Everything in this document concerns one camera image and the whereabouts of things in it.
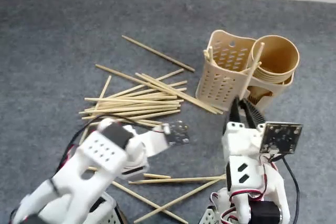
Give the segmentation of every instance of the perforated basket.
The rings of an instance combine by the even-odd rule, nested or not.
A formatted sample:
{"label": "perforated basket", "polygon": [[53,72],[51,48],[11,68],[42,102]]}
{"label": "perforated basket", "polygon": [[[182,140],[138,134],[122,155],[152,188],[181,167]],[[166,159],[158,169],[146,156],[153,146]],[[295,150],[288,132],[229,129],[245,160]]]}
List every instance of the perforated basket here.
{"label": "perforated basket", "polygon": [[[228,110],[247,80],[247,71],[244,70],[255,41],[251,38],[234,36],[223,30],[214,31],[204,51],[205,62],[196,97],[214,107]],[[281,84],[268,83],[252,77],[244,97],[263,111],[276,96],[291,85],[292,81],[293,74]],[[250,94],[253,87],[265,89],[264,94],[260,97],[253,96]]]}

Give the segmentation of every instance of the gray carpet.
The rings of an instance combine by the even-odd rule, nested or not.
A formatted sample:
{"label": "gray carpet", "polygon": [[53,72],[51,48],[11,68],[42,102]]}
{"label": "gray carpet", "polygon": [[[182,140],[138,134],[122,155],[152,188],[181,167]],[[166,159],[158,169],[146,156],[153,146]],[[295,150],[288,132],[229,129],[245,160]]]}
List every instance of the gray carpet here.
{"label": "gray carpet", "polygon": [[[0,0],[0,220],[50,176],[82,121],[77,114],[97,97],[108,74],[99,63],[127,74],[158,77],[178,67],[121,38],[128,35],[196,68],[174,78],[188,80],[194,95],[202,50],[215,29],[260,37],[277,34],[298,47],[301,64],[293,86],[267,109],[269,120],[304,124],[295,155],[288,157],[302,191],[298,223],[333,223],[336,119],[336,5],[276,0]],[[108,93],[132,87],[112,77]],[[174,177],[223,172],[223,116],[185,102],[182,119],[191,143],[151,158],[151,172]],[[293,215],[295,188],[280,163]],[[163,205],[200,184],[130,186]],[[170,208],[197,223],[210,192]],[[110,187],[108,192],[133,221],[151,207]],[[144,223],[174,223],[157,214]]]}

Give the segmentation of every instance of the stacked cups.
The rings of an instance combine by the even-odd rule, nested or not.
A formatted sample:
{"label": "stacked cups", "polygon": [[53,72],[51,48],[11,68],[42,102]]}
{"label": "stacked cups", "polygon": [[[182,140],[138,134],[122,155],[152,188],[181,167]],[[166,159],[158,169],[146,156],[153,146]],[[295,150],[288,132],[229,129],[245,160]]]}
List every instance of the stacked cups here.
{"label": "stacked cups", "polygon": [[[284,37],[267,35],[257,39],[253,44],[249,56],[250,64],[254,61],[262,42],[265,43],[265,47],[260,57],[261,65],[255,70],[254,77],[273,84],[286,83],[299,64],[298,49]],[[269,95],[268,90],[260,87],[249,87],[249,90],[250,96],[256,100]]]}

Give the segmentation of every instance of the circuit board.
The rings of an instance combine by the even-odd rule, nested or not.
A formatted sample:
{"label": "circuit board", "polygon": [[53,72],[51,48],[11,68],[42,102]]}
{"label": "circuit board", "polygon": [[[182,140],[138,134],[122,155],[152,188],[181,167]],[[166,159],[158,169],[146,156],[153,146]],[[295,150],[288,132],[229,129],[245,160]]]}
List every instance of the circuit board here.
{"label": "circuit board", "polygon": [[266,122],[260,153],[293,154],[302,127],[297,123]]}
{"label": "circuit board", "polygon": [[180,145],[189,143],[188,126],[182,121],[163,124],[169,127],[169,134],[165,131],[165,136],[170,145]]}

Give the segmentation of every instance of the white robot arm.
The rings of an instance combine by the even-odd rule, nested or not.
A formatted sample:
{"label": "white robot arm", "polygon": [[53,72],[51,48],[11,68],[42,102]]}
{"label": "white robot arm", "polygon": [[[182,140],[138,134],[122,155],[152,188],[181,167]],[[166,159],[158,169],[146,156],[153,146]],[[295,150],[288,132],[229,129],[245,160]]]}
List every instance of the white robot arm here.
{"label": "white robot arm", "polygon": [[271,158],[295,151],[302,125],[265,122],[252,104],[238,98],[228,115],[222,137],[227,187],[211,194],[199,224],[288,224],[284,181]]}
{"label": "white robot arm", "polygon": [[[12,223],[98,224],[110,213],[118,216],[115,223],[126,223],[116,202],[104,191],[116,177],[136,179],[146,172],[147,158],[174,144],[168,140],[170,130],[164,124],[138,135],[130,125],[121,127],[113,119],[102,120],[73,157],[22,200]],[[89,166],[95,166],[97,172],[84,179]],[[99,199],[101,204],[91,211]]]}

